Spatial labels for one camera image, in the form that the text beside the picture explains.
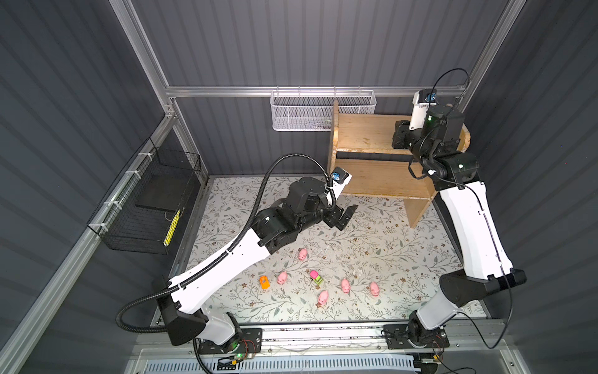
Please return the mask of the pink toy pig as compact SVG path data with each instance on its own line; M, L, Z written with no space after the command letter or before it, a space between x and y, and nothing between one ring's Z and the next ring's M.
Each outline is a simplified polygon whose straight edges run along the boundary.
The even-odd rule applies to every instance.
M277 283L279 285L284 285L287 282L288 273L286 271L281 272L277 277Z
M317 307L324 307L327 304L329 297L330 294L327 290L322 291L318 296Z
M371 295L374 297L378 297L380 294L380 288L379 288L378 284L374 281L370 283L369 291L370 291Z
M345 293L345 294L350 293L351 284L350 284L349 280L347 280L346 278L342 279L340 282L340 288L343 293Z
M308 258L308 250L306 248L300 249L297 258L300 261L305 261Z

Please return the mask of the pink toy pig middle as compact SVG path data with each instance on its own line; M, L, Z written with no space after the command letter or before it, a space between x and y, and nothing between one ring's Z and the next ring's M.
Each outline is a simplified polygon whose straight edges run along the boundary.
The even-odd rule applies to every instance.
M347 280L346 278L342 279L340 282L340 288L343 293L345 293L345 294L350 293L351 284L350 284L349 280Z

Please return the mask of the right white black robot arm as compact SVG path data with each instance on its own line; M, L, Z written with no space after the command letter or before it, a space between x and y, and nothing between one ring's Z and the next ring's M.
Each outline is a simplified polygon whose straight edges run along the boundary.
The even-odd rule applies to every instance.
M438 347L442 327L469 302L527 281L507 256L487 203L475 155L459 150L464 115L451 106L418 103L409 121L398 122L393 147L411 152L444 201L462 251L463 268L444 274L440 289L411 313L406 338L416 348Z

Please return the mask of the pink green toy truck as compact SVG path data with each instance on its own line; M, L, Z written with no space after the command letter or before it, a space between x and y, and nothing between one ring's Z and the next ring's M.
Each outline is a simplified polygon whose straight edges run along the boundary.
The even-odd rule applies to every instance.
M321 285L323 282L323 278L318 271L310 271L309 275L316 285Z

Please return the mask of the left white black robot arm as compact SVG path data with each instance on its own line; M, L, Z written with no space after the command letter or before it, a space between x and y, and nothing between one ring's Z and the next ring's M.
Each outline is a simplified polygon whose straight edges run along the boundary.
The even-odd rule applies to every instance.
M335 168L331 188L313 177L293 182L285 198L251 219L245 235L238 235L199 265L169 280L176 291L157 302L171 344L200 339L227 352L234 350L241 339L235 317L230 312L204 309L204 302L248 267L295 242L311 226L323 222L344 230L357 208L334 207L332 199L341 195L351 179L347 171Z

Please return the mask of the pink toy pig upper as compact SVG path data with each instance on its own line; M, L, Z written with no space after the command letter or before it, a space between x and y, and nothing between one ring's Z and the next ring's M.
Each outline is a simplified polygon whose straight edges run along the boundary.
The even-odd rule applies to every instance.
M306 248L300 249L297 258L300 261L305 261L308 258L308 250Z

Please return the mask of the pink toy pig left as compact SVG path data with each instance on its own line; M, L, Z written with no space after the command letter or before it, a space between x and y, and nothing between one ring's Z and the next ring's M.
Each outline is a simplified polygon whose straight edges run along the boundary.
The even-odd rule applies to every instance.
M287 282L288 273L286 271L281 272L277 277L277 283L279 285L284 285Z

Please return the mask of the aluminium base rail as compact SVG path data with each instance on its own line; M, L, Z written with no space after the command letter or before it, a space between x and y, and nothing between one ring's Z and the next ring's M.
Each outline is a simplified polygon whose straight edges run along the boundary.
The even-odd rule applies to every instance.
M320 352L376 352L386 350L388 344L382 330L386 325L400 325L404 321L320 322L300 324L245 324L244 328L263 331L261 353L286 354ZM445 325L450 351L479 351L497 344L497 349L508 345L508 338L500 339L504 324L499 319L453 319ZM191 344L173 346L166 334L148 334L137 338L132 356L185 357L192 355Z

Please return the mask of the pink toy pig right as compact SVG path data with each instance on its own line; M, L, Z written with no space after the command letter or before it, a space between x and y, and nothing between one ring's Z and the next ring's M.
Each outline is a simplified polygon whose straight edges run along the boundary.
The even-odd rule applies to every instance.
M379 288L378 284L374 281L370 283L369 291L370 291L371 295L374 297L378 297L380 294L380 288Z

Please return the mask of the pink toy pig bottom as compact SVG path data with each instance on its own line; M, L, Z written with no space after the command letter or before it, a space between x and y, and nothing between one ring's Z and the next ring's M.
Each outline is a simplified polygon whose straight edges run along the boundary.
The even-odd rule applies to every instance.
M327 304L329 297L330 294L327 290L322 291L318 296L317 307L324 307Z

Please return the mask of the wooden two-tier shelf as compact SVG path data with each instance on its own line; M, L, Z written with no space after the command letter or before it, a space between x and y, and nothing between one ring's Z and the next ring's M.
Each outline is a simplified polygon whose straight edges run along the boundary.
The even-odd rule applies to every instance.
M477 163L464 154L471 135L463 113L451 107L433 110L423 128L411 131L411 149L393 149L395 123L401 120L410 119L341 114L335 105L328 168L352 174L347 195L402 199L415 228L438 191L467 183Z

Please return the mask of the floral patterned table mat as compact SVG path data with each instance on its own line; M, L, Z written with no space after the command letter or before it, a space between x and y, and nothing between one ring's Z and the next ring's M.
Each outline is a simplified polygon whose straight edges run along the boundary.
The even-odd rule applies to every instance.
M231 312L241 323L323 322L406 319L439 288L439 277L461 267L456 251L434 207L417 227L408 224L400 199L342 196L343 207L358 205L342 230L316 224L297 240L250 266L220 288L204 304L215 312ZM300 249L308 258L300 261ZM277 283L286 271L287 282ZM321 285L311 279L318 271ZM259 278L269 278L262 290ZM341 291L346 278L350 293ZM376 282L378 297L369 285ZM319 294L329 300L317 307Z

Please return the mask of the orange toy car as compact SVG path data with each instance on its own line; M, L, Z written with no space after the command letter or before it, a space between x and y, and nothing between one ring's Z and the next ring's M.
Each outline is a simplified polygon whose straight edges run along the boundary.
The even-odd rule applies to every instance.
M262 290L267 290L270 287L269 278L266 276L261 276L259 278L259 284Z

